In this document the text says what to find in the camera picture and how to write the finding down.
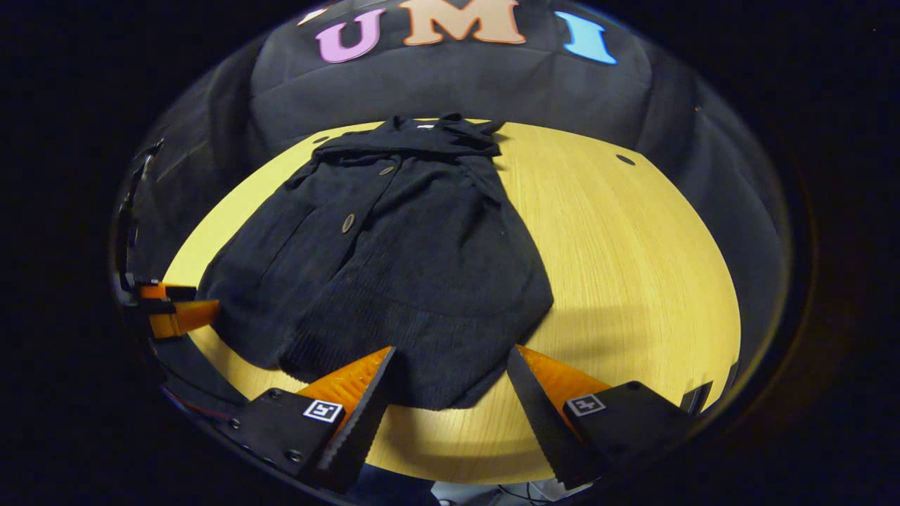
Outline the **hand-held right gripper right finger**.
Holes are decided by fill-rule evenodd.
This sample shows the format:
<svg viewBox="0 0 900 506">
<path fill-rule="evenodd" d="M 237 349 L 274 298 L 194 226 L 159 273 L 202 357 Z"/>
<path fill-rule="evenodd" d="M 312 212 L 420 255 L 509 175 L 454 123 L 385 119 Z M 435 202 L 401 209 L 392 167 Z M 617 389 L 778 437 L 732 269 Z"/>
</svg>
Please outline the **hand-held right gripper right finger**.
<svg viewBox="0 0 900 506">
<path fill-rule="evenodd" d="M 639 381 L 609 384 L 526 346 L 508 377 L 554 477 L 576 488 L 621 477 L 671 450 L 693 416 Z"/>
</svg>

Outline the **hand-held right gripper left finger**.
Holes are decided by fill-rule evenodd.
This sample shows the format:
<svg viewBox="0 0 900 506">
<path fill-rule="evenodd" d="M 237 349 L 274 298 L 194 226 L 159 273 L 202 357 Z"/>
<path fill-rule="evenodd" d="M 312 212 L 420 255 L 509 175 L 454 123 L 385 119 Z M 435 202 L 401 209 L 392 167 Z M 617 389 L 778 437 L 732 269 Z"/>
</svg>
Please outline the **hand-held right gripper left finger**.
<svg viewBox="0 0 900 506">
<path fill-rule="evenodd" d="M 386 346 L 292 393 L 270 388 L 223 423 L 231 444 L 305 486 L 356 483 L 388 407 Z"/>
</svg>

